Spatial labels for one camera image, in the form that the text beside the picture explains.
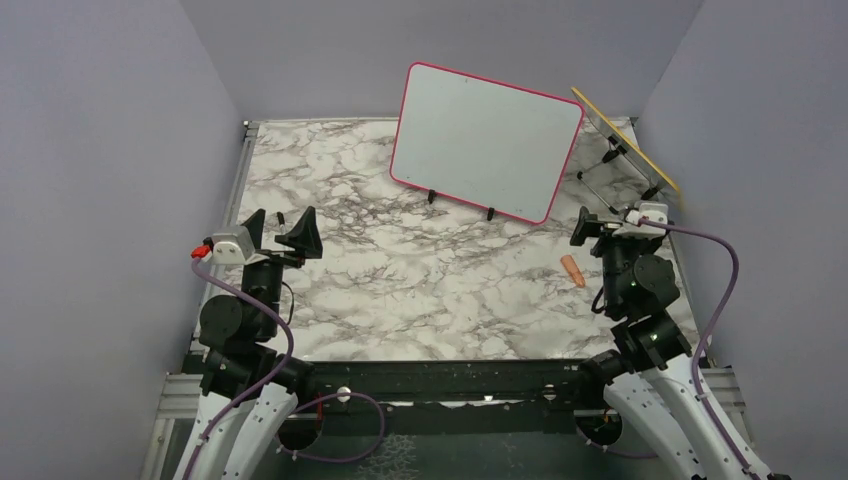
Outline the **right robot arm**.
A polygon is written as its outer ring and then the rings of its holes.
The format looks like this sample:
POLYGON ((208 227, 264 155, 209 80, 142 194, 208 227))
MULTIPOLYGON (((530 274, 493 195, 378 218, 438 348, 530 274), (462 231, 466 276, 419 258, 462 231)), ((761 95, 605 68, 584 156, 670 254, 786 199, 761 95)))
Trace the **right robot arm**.
POLYGON ((673 262, 656 252, 671 232, 690 231, 663 203, 640 202, 617 219, 580 208, 570 243, 594 240, 602 288, 592 309, 616 325, 614 348, 581 363, 578 396, 611 407, 678 479, 777 479, 707 383, 707 340, 690 344, 668 312, 681 291, 673 262))

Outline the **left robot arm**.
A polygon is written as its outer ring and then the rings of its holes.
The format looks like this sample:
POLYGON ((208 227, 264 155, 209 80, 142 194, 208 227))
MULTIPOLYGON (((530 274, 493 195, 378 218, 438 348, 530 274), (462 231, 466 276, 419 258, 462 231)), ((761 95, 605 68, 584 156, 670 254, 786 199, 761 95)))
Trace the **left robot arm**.
POLYGON ((277 333, 292 334, 280 315, 283 273, 323 255, 316 210, 276 235, 277 250, 262 246, 266 212, 204 239, 192 270, 221 289, 199 313, 200 395, 177 479, 249 479, 285 418, 313 401, 311 364, 268 347, 277 333))

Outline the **pink-framed whiteboard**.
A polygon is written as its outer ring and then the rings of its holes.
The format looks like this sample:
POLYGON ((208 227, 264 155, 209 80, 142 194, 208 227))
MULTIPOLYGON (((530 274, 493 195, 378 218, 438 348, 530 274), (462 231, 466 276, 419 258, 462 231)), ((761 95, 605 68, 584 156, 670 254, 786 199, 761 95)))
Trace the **pink-framed whiteboard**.
POLYGON ((424 62, 410 65, 390 177, 524 221, 550 215, 585 118, 577 102, 424 62))

